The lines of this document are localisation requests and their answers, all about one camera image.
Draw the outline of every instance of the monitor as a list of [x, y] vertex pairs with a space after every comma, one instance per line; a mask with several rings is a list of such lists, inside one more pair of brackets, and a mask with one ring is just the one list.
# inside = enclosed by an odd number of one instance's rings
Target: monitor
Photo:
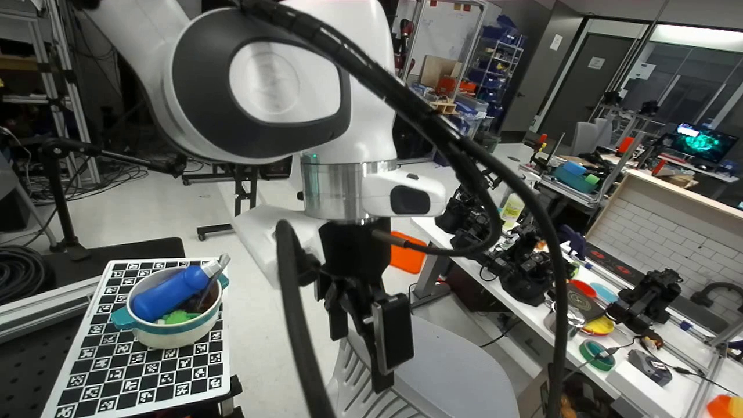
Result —
[[720, 130], [695, 129], [680, 124], [676, 129], [672, 150], [691, 159], [693, 163], [720, 167], [723, 159], [735, 150], [736, 138]]

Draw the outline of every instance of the checkerboard pattern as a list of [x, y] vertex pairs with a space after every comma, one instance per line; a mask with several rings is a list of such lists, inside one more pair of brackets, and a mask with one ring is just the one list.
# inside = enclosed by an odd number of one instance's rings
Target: checkerboard pattern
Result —
[[204, 260], [109, 266], [109, 277], [94, 295], [46, 413], [53, 418], [130, 416], [226, 395], [230, 375], [224, 318], [201, 342], [175, 351], [147, 349], [133, 332], [122, 332], [109, 320], [145, 277], [201, 262]]

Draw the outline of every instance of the black cable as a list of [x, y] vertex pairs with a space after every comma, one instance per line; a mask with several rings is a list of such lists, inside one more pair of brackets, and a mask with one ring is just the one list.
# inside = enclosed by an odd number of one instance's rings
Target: black cable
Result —
[[46, 275], [41, 254], [23, 246], [0, 246], [0, 304], [36, 295]]
[[309, 416], [334, 418], [334, 412], [324, 384], [321, 365], [311, 346], [303, 295], [299, 295], [299, 279], [297, 279], [299, 243], [288, 222], [280, 222], [276, 225], [276, 250], [280, 250], [276, 266], [280, 266], [284, 318], [286, 318], [288, 339], [292, 346]]
[[[90, 159], [86, 159], [86, 160], [75, 171], [75, 174], [72, 174], [70, 181], [68, 181], [65, 196], [68, 196], [70, 189], [75, 186], [77, 176], [86, 172], [89, 163], [90, 163]], [[38, 230], [27, 244], [21, 244], [21, 246], [31, 246], [34, 243], [38, 243], [38, 239], [46, 232], [46, 229], [51, 225], [53, 217], [57, 217], [57, 210], [53, 210], [53, 211], [50, 215], [50, 219], [41, 225], [41, 230]]]
[[544, 232], [544, 239], [549, 243], [550, 260], [556, 268], [558, 329], [556, 329], [556, 355], [550, 365], [549, 413], [559, 416], [562, 370], [564, 370], [564, 355], [568, 355], [568, 284], [564, 284], [568, 272], [562, 268], [562, 250], [559, 250], [558, 230], [550, 223], [544, 208], [539, 205], [533, 189], [522, 185], [505, 163], [500, 163], [486, 150], [482, 150], [479, 144], [455, 133], [455, 129], [440, 113], [435, 113], [416, 94], [402, 86], [397, 77], [392, 77], [389, 71], [375, 63], [357, 45], [353, 45], [347, 36], [341, 36], [333, 26], [313, 19], [311, 14], [280, 6], [274, 0], [241, 0], [240, 6], [246, 14], [256, 14], [262, 21], [286, 28], [288, 32], [309, 42], [311, 48], [318, 50], [321, 56], [328, 56], [333, 63], [338, 63], [349, 75], [353, 75], [377, 99], [385, 100], [407, 124], [411, 124], [426, 140], [429, 140], [449, 159], [464, 193], [470, 193], [470, 199], [491, 208], [486, 210], [492, 225], [491, 238], [484, 239], [482, 244], [474, 244], [471, 250], [440, 252], [440, 250], [419, 246], [410, 243], [392, 243], [392, 244], [435, 254], [435, 257], [477, 257], [491, 250], [500, 238], [500, 230], [494, 229], [500, 225], [500, 217], [492, 199], [489, 196], [489, 180], [482, 174], [477, 163], [500, 174], [507, 181], [507, 186], [511, 186], [511, 190], [526, 201], [526, 208], [529, 208], [537, 225]]
[[494, 282], [494, 279], [497, 279], [492, 272], [491, 272], [492, 277], [486, 277], [484, 272], [486, 272], [486, 266], [482, 266], [482, 272], [479, 272], [479, 277], [482, 277], [484, 282]]
[[482, 349], [489, 349], [489, 346], [501, 342], [501, 339], [505, 339], [507, 336], [511, 336], [515, 329], [518, 329], [518, 320], [514, 320], [511, 329], [507, 329], [500, 338], [486, 342]]

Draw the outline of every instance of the red object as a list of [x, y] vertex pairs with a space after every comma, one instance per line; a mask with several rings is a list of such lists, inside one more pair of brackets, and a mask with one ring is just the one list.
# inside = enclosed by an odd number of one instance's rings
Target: red object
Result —
[[663, 171], [666, 167], [666, 160], [658, 159], [658, 163], [652, 165], [652, 176], [658, 176]]
[[542, 133], [539, 138], [537, 138], [537, 144], [539, 147], [544, 147], [544, 144], [549, 144], [550, 143], [550, 135], [549, 133]]
[[630, 150], [633, 150], [633, 138], [622, 138], [622, 143], [621, 143], [621, 147], [618, 147], [618, 156], [626, 156], [626, 153], [630, 153]]
[[[397, 230], [392, 230], [392, 239], [426, 246], [426, 243], [420, 243], [420, 239], [416, 239], [411, 236], [397, 232]], [[424, 260], [426, 260], [426, 254], [420, 254], [420, 252], [391, 246], [391, 266], [402, 269], [402, 272], [420, 275]]]
[[731, 418], [735, 413], [730, 413], [730, 408], [731, 398], [719, 395], [710, 404], [707, 404], [707, 412], [710, 413], [710, 418]]
[[[458, 88], [458, 80], [455, 77], [441, 77], [438, 85], [438, 94], [440, 96], [454, 96]], [[474, 96], [479, 86], [474, 81], [462, 80], [461, 91]]]
[[571, 279], [571, 289], [576, 289], [576, 293], [582, 293], [589, 300], [597, 300], [597, 290], [586, 282]]

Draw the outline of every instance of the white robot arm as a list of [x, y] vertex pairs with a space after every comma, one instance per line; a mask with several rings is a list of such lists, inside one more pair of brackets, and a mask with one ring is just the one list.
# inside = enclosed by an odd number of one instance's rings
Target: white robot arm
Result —
[[[392, 71], [377, 0], [286, 6], [333, 24]], [[86, 14], [136, 67], [158, 125], [179, 150], [238, 165], [295, 156], [313, 219], [443, 211], [443, 185], [395, 163], [395, 113], [286, 30], [234, 7], [191, 21], [178, 0], [103, 0]]]

